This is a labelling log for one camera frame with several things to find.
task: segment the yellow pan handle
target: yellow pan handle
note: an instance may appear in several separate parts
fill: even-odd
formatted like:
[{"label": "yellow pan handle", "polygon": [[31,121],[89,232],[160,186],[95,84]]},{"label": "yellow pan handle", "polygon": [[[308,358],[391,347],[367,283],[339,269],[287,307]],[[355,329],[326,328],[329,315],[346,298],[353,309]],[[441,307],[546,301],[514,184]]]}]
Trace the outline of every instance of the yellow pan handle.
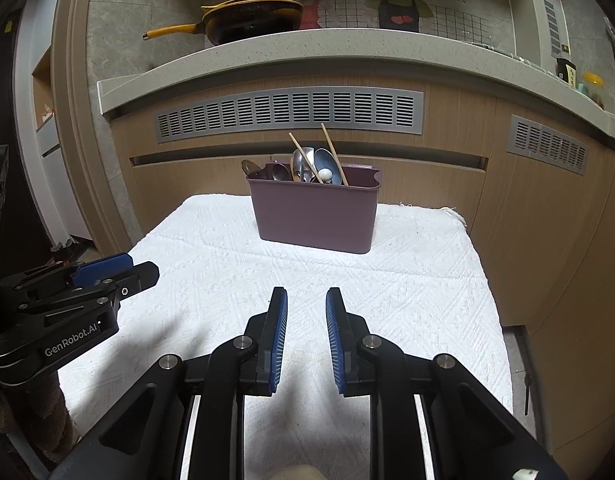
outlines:
[{"label": "yellow pan handle", "polygon": [[167,34],[174,34],[175,32],[196,34],[196,23],[190,23],[190,25],[172,25],[171,27],[153,28],[153,30],[148,30],[145,34],[143,34],[143,39],[152,40]]},{"label": "yellow pan handle", "polygon": [[227,5],[227,4],[233,4],[233,3],[235,3],[235,2],[240,2],[240,1],[241,1],[241,0],[228,0],[228,1],[223,2],[223,3],[221,3],[221,4],[216,4],[216,5],[205,5],[205,6],[200,6],[200,8],[201,8],[201,9],[207,9],[207,10],[209,10],[209,9],[216,9],[217,7],[222,7],[222,6],[224,6],[224,5]]}]

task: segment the apron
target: apron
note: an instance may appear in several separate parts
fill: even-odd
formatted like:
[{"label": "apron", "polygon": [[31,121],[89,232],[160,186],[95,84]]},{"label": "apron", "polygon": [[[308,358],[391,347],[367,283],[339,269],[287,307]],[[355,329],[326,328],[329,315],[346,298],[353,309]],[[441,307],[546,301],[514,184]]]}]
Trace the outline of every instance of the apron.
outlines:
[{"label": "apron", "polygon": [[412,0],[411,6],[391,4],[388,0],[381,0],[379,5],[379,28],[393,30],[419,31],[419,10]]}]

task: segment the vent grille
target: vent grille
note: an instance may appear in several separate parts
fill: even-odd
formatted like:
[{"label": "vent grille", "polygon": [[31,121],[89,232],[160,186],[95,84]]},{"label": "vent grille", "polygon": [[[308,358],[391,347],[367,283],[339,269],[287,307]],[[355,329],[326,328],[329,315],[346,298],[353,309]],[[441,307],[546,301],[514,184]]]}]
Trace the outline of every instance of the vent grille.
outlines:
[{"label": "vent grille", "polygon": [[561,37],[558,33],[558,20],[556,19],[555,7],[547,0],[543,0],[545,13],[547,14],[547,26],[549,27],[552,56],[558,57],[561,53]]},{"label": "vent grille", "polygon": [[585,174],[588,147],[561,132],[523,117],[511,117],[508,152]]},{"label": "vent grille", "polygon": [[423,93],[368,87],[305,87],[246,92],[154,115],[156,139],[255,130],[318,128],[420,134]]}]

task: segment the stone countertop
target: stone countertop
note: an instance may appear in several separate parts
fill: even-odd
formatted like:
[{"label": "stone countertop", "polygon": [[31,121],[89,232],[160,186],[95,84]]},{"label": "stone countertop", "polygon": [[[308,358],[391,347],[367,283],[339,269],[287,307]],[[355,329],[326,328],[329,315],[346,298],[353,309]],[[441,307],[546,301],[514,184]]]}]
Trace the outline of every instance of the stone countertop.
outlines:
[{"label": "stone countertop", "polygon": [[512,57],[462,41],[379,28],[322,28],[235,41],[175,59],[149,72],[98,82],[101,113],[185,81],[286,61],[371,58],[478,75],[568,110],[615,139],[615,116],[576,90]]}]

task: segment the yellow lid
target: yellow lid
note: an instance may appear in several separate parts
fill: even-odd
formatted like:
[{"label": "yellow lid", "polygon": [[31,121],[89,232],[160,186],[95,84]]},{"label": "yellow lid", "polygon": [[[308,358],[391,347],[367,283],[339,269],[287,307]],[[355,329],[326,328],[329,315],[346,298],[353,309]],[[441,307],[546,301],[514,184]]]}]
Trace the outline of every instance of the yellow lid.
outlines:
[{"label": "yellow lid", "polygon": [[596,74],[593,74],[592,72],[586,72],[585,74],[583,74],[583,78],[585,79],[585,81],[589,81],[594,85],[605,86],[603,84],[603,79],[601,79]]}]

